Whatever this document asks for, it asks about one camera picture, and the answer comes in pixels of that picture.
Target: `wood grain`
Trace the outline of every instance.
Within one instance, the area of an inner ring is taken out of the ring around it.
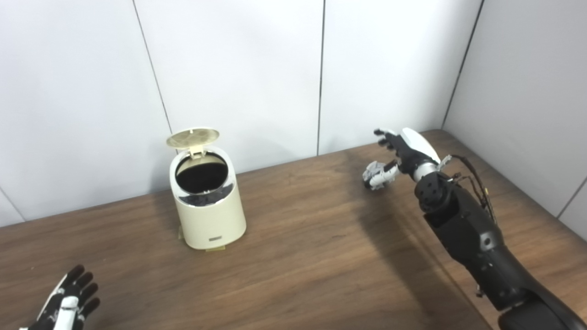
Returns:
[[[585,318],[585,242],[449,134],[425,136],[441,157],[470,157],[510,248]],[[177,240],[169,191],[2,228],[0,319],[30,324],[82,263],[103,301],[89,330],[497,329],[423,221],[414,183],[362,187],[364,167],[391,156],[369,145],[239,175],[248,229],[225,251]]]

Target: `cream trash can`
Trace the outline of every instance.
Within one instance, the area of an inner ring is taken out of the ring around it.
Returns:
[[[230,158],[208,145],[219,135],[199,127],[167,139],[168,146],[186,149],[173,158],[169,179],[185,242],[198,250],[232,243],[247,229]]]

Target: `wall seam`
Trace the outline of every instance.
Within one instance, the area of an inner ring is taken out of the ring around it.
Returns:
[[[316,139],[316,156],[320,155],[320,116],[322,113],[322,67],[324,63],[324,21],[326,19],[326,0],[322,5],[322,44],[320,48],[320,87],[318,92],[318,135]]]
[[[467,48],[465,49],[465,54],[463,55],[463,61],[461,62],[461,68],[458,70],[457,80],[454,82],[453,92],[450,95],[450,100],[448,101],[448,106],[446,107],[446,112],[444,112],[444,118],[442,120],[442,125],[440,129],[444,129],[444,124],[446,123],[446,118],[448,118],[448,111],[450,110],[450,106],[453,104],[454,94],[457,91],[458,80],[461,78],[461,72],[463,72],[463,67],[465,66],[465,60],[467,59],[467,54],[469,53],[469,47],[471,47],[471,41],[473,41],[473,35],[475,34],[475,29],[477,28],[477,22],[479,22],[479,16],[481,16],[481,10],[483,9],[483,3],[485,0],[481,0],[481,4],[479,5],[479,10],[477,11],[477,17],[475,18],[475,24],[473,24],[473,30],[471,31],[471,35],[469,36],[469,43],[467,44]]]
[[[4,196],[4,198],[6,198],[6,200],[8,201],[8,203],[10,203],[12,208],[16,211],[16,213],[18,213],[18,215],[21,217],[21,221],[25,222],[26,221],[25,217],[22,215],[21,211],[16,207],[16,205],[14,205],[14,203],[12,202],[10,197],[8,197],[6,192],[4,192],[4,189],[2,189],[2,187],[0,187],[0,194],[2,194]]]
[[[151,59],[151,52],[149,52],[149,46],[147,45],[147,38],[145,38],[143,24],[141,24],[141,19],[139,17],[139,11],[137,10],[137,5],[134,2],[134,0],[133,0],[133,7],[134,7],[134,13],[137,15],[137,22],[139,22],[139,28],[141,29],[141,36],[143,37],[143,42],[145,44],[145,50],[147,51],[147,56],[149,57],[149,64],[151,64],[151,71],[153,72],[153,78],[155,78],[155,85],[157,85],[157,91],[159,92],[159,99],[161,100],[163,112],[165,113],[165,119],[167,120],[167,127],[169,128],[169,133],[173,134],[173,131],[171,130],[171,123],[169,122],[169,115],[167,114],[167,108],[165,107],[165,102],[163,101],[163,95],[161,94],[161,88],[159,87],[159,80],[157,80],[157,74],[155,73],[155,67],[153,66],[153,60]]]
[[[583,179],[583,182],[581,182],[581,184],[579,185],[579,188],[577,188],[577,190],[575,191],[575,193],[571,196],[571,199],[569,199],[568,202],[566,202],[565,206],[562,208],[561,212],[556,216],[557,219],[561,219],[562,214],[566,211],[566,208],[569,207],[569,205],[571,205],[571,202],[573,202],[573,200],[575,199],[575,197],[577,197],[577,195],[579,194],[579,192],[581,191],[581,189],[583,189],[583,186],[585,186],[585,183],[587,183],[587,177],[585,177],[585,179]]]

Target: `trash can lid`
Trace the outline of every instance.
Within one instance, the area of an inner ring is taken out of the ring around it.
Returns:
[[[167,139],[167,145],[175,149],[190,149],[191,157],[201,153],[205,156],[204,146],[220,136],[220,133],[207,127],[195,127],[173,134]]]

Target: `black wire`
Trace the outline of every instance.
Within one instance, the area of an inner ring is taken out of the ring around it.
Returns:
[[[471,183],[471,187],[473,187],[473,192],[475,192],[475,196],[477,196],[477,199],[479,200],[479,203],[481,204],[481,206],[483,208],[485,208],[487,206],[487,203],[485,203],[485,200],[483,199],[483,197],[481,196],[481,194],[479,193],[479,191],[477,191],[477,185],[475,184],[475,182],[473,181],[473,179],[471,179],[470,176],[463,176],[460,179],[457,180],[457,182],[461,182],[465,179],[468,179],[469,182]]]
[[[489,216],[491,217],[491,219],[493,219],[493,221],[495,223],[497,223],[497,220],[495,219],[495,214],[493,213],[493,206],[491,205],[491,202],[489,200],[489,195],[487,194],[487,189],[483,185],[483,182],[481,181],[481,178],[477,174],[475,167],[473,167],[473,165],[471,164],[469,159],[467,159],[466,157],[459,156],[456,154],[453,154],[451,156],[453,158],[460,160],[468,168],[468,170],[471,172],[471,174],[475,177],[475,180],[477,181],[477,184],[479,185],[479,188],[481,189],[481,193],[483,194],[483,197],[485,198],[485,203],[487,204],[487,211],[489,212]]]

